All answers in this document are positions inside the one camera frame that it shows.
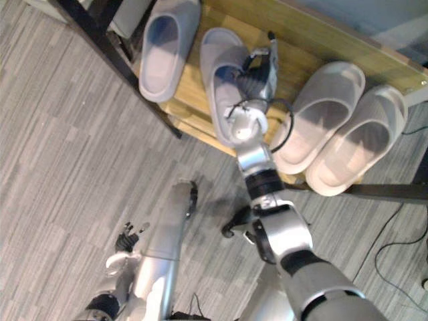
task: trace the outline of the black metal frame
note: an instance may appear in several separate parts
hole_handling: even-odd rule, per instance
[[[141,96],[138,78],[106,36],[122,0],[94,0],[86,11],[78,0],[48,0],[58,8],[70,25],[96,50],[102,59],[134,90],[148,109],[178,138],[181,132],[174,127],[158,104]],[[307,184],[288,185],[290,189],[310,191]],[[428,205],[428,150],[410,185],[353,185],[346,194],[383,201]]]
[[[86,11],[78,0],[48,0],[68,23],[95,49],[100,57],[120,76],[140,98],[144,105],[177,138],[181,131],[174,127],[158,104],[149,102],[140,93],[138,78],[107,38],[106,31],[122,0],[94,0]]]

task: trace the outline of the slipper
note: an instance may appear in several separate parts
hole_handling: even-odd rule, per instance
[[[158,0],[144,30],[139,87],[152,102],[174,96],[201,16],[199,0]]]
[[[403,95],[385,85],[368,91],[351,119],[334,134],[306,171],[317,193],[345,191],[391,149],[407,121]]]
[[[242,71],[248,55],[240,38],[225,28],[208,30],[201,42],[201,73],[211,118],[217,139],[228,147],[235,144],[225,112],[242,101],[234,75],[236,71]]]
[[[362,70],[348,62],[326,64],[311,76],[293,104],[293,131],[287,143],[274,153],[279,171],[297,174],[310,165],[351,117],[365,83]],[[289,121],[280,126],[272,148],[287,135],[289,126]]]

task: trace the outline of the floor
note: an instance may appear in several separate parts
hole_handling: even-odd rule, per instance
[[[204,315],[239,317],[263,264],[242,237],[219,232],[247,201],[235,161],[189,136],[173,138],[69,27],[20,1],[0,7],[1,319],[70,320],[95,290],[122,225],[155,222],[181,177],[197,180],[200,197],[186,227],[175,310],[187,312],[196,292]],[[428,105],[413,107],[407,128],[427,123]],[[427,145],[428,131],[400,137],[364,181],[409,183]],[[424,206],[405,205],[370,249],[398,203],[305,192],[290,199],[311,223],[315,252],[355,279],[389,320],[428,319],[374,269],[382,244],[423,232]],[[379,261],[424,309],[426,256],[424,240],[392,247]]]

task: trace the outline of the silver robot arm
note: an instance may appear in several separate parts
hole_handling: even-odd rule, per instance
[[[106,262],[106,273],[96,295],[73,321],[164,321],[185,317],[209,320],[176,312],[173,293],[179,268],[185,221],[195,211],[197,186],[178,183],[169,193],[167,206],[159,215],[144,251],[134,251],[138,241],[127,223],[116,241],[116,253]],[[143,232],[148,223],[140,230]]]
[[[278,70],[276,40],[272,34],[270,39],[269,50],[257,51],[265,55],[259,70],[244,64],[237,83],[247,99],[228,114],[234,120],[232,141],[251,197],[251,213],[243,219],[244,235],[257,245],[260,257],[276,267],[276,273],[265,268],[239,321],[292,320],[293,313],[301,321],[386,320],[340,270],[313,253],[308,226],[288,200],[263,142],[263,115],[274,97]],[[266,74],[269,76],[253,85],[255,77]]]

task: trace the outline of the slide sandal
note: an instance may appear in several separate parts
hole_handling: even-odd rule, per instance
[[[385,85],[368,91],[306,170],[309,186],[324,196],[345,191],[391,149],[407,113],[397,89]]]
[[[158,0],[144,30],[139,87],[152,102],[174,96],[201,16],[199,0]]]
[[[278,170],[296,174],[306,169],[333,134],[351,117],[366,84],[360,68],[348,62],[322,66],[293,103],[294,128],[274,153]],[[289,121],[276,132],[271,147],[287,135]]]
[[[247,48],[231,30],[213,28],[202,39],[201,73],[211,118],[217,139],[229,147],[233,147],[233,142],[225,111],[242,100],[234,72],[242,70],[248,55]]]

